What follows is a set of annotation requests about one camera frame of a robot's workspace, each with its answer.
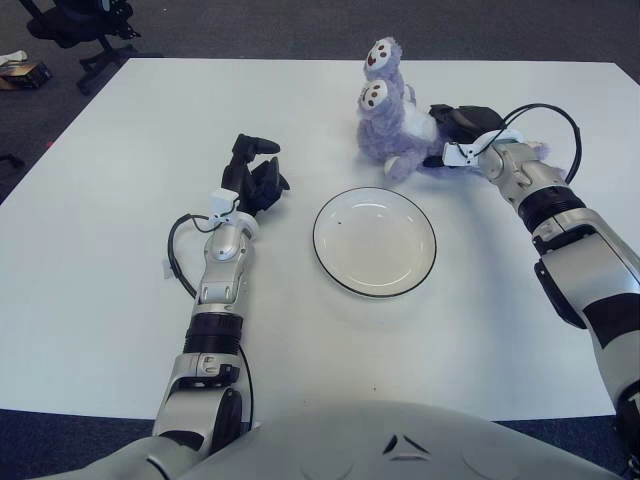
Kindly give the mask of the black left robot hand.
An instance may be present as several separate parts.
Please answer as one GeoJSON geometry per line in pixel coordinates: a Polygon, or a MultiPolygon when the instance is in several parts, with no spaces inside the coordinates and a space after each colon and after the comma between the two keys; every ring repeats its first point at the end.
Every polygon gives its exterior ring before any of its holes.
{"type": "Polygon", "coordinates": [[[239,134],[232,148],[232,158],[225,167],[221,187],[238,194],[237,208],[253,217],[268,210],[290,185],[279,171],[276,156],[280,146],[271,140],[239,134]],[[249,164],[257,155],[274,154],[253,170],[249,164]]]}

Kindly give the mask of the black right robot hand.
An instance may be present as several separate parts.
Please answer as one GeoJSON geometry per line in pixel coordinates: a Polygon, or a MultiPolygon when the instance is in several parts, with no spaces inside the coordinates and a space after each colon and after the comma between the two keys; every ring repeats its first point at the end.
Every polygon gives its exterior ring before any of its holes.
{"type": "Polygon", "coordinates": [[[483,134],[506,126],[496,111],[482,106],[436,104],[430,107],[428,115],[435,120],[439,138],[444,144],[472,144],[483,134]]]}

